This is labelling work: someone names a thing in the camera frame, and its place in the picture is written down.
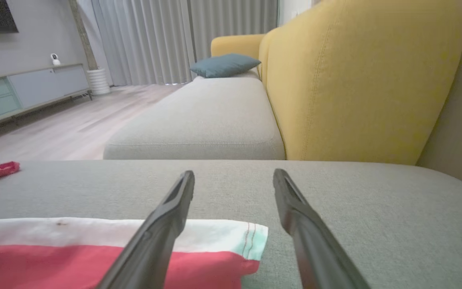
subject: blue pillow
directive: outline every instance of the blue pillow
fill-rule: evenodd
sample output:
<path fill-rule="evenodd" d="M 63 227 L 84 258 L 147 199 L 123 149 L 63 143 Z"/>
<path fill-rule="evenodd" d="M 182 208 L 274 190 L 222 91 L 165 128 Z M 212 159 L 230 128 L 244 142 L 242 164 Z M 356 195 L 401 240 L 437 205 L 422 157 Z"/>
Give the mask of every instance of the blue pillow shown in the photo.
<path fill-rule="evenodd" d="M 247 55 L 231 53 L 198 61 L 190 70 L 206 78 L 230 77 L 255 68 L 260 63 Z"/>

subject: red and white cloth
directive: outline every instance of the red and white cloth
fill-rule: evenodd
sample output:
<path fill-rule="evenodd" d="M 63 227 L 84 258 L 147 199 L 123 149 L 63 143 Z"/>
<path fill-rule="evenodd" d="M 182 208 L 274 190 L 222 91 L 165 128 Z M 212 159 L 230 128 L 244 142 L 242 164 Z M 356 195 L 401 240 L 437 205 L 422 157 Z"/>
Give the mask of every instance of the red and white cloth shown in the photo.
<path fill-rule="evenodd" d="M 0 220 L 0 288 L 94 288 L 143 220 Z M 187 220 L 165 288 L 239 289 L 255 273 L 268 228 L 230 220 Z"/>

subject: yellow sofa armrest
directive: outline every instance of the yellow sofa armrest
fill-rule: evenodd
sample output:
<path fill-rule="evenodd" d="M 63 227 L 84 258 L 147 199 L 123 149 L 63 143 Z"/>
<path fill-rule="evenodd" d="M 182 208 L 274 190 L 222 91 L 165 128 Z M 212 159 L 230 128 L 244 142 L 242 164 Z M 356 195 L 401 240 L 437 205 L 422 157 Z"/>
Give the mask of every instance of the yellow sofa armrest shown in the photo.
<path fill-rule="evenodd" d="M 211 56 L 238 53 L 259 58 L 260 43 L 265 35 L 235 35 L 214 38 L 211 41 Z"/>

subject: gray curtain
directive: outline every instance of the gray curtain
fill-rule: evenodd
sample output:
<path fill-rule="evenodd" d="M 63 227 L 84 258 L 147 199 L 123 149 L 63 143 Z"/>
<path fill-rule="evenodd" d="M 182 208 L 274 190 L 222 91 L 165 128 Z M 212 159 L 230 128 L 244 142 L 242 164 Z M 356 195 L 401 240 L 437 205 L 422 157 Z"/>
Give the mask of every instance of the gray curtain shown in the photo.
<path fill-rule="evenodd" d="M 210 57 L 211 40 L 266 33 L 277 0 L 92 0 L 115 85 L 175 84 Z"/>

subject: white ribbed plant pot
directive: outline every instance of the white ribbed plant pot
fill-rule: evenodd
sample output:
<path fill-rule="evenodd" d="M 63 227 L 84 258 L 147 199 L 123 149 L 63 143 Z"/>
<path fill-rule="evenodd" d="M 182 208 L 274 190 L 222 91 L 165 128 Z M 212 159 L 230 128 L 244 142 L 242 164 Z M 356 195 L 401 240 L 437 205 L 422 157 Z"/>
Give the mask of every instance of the white ribbed plant pot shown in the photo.
<path fill-rule="evenodd" d="M 101 95 L 110 93 L 110 86 L 106 81 L 106 74 L 104 68 L 97 69 L 95 71 L 87 71 L 88 81 L 90 82 L 90 89 L 92 89 L 92 95 Z"/>

